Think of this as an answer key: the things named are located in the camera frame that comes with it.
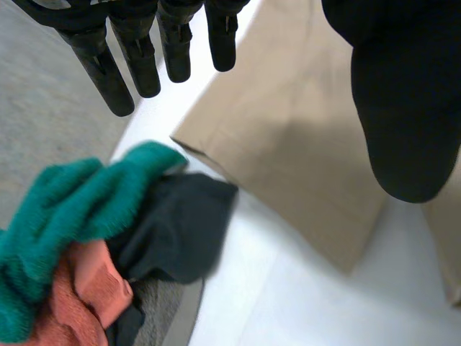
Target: floor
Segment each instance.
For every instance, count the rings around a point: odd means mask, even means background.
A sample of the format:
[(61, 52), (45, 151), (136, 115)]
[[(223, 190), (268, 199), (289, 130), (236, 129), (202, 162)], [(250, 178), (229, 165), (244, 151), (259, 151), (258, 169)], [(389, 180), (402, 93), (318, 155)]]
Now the floor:
[[(108, 32), (109, 46), (138, 103), (122, 52)], [(161, 55), (156, 24), (151, 36)], [(0, 90), (4, 229), (44, 166), (85, 156), (108, 160), (130, 117), (115, 117), (56, 32), (33, 22), (11, 0), (0, 5)]]

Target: teal fuzzy cloth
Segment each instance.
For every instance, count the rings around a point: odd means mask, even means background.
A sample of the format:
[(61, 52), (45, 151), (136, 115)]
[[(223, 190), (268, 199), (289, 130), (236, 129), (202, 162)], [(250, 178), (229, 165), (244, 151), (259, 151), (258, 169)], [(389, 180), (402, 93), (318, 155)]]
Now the teal fuzzy cloth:
[(45, 169), (8, 231), (0, 230), (0, 342), (27, 341), (72, 241), (107, 239), (130, 227), (149, 185), (186, 163), (178, 152), (148, 142), (107, 168), (85, 159)]

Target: orange towel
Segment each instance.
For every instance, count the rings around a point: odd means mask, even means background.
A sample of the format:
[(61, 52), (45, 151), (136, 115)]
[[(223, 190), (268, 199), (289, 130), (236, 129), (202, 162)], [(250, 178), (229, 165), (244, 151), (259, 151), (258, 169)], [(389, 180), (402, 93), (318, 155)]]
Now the orange towel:
[(104, 241), (75, 243), (61, 257), (31, 338), (20, 345), (107, 346), (104, 329), (132, 299)]

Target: beige paper bag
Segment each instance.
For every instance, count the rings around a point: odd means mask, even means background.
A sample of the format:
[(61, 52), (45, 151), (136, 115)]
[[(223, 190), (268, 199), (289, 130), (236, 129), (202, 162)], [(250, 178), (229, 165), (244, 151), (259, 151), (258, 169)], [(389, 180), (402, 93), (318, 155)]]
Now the beige paper bag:
[(352, 48), (316, 0), (266, 0), (221, 74), (173, 135), (350, 271), (386, 194), (352, 100)]
[(439, 256), (448, 301), (461, 304), (461, 162), (439, 195), (423, 206)]

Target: towel pile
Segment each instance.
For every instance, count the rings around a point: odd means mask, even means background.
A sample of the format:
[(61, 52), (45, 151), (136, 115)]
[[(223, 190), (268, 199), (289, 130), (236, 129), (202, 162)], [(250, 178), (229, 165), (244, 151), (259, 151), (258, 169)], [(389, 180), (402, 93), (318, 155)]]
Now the towel pile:
[[(148, 142), (108, 167), (84, 159), (45, 169), (0, 230), (0, 345), (131, 346), (151, 310), (146, 321), (162, 321), (136, 286), (162, 296), (157, 282), (167, 280), (182, 294), (203, 279), (237, 191), (202, 174), (165, 176), (186, 163)], [(173, 324), (183, 303), (168, 294)], [(166, 334), (140, 338), (157, 345)]]

